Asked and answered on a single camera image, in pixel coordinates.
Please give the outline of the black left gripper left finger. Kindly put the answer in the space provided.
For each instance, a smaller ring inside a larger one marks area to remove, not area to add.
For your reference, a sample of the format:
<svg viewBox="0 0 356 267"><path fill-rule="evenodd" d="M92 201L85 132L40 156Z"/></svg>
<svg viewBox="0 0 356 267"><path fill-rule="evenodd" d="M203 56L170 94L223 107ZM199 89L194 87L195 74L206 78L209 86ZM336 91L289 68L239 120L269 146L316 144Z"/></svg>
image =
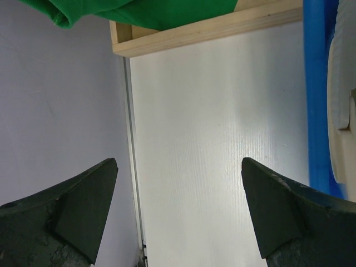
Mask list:
<svg viewBox="0 0 356 267"><path fill-rule="evenodd" d="M117 179L114 158L1 206L1 266L95 265Z"/></svg>

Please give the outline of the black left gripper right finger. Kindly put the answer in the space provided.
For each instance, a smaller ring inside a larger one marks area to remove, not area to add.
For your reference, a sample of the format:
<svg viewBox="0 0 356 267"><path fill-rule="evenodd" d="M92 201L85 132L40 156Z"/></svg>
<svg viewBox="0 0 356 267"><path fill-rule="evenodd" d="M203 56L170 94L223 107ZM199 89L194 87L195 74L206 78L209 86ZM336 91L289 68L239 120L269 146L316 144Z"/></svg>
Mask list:
<svg viewBox="0 0 356 267"><path fill-rule="evenodd" d="M242 160L258 248L268 266L355 266L355 203Z"/></svg>

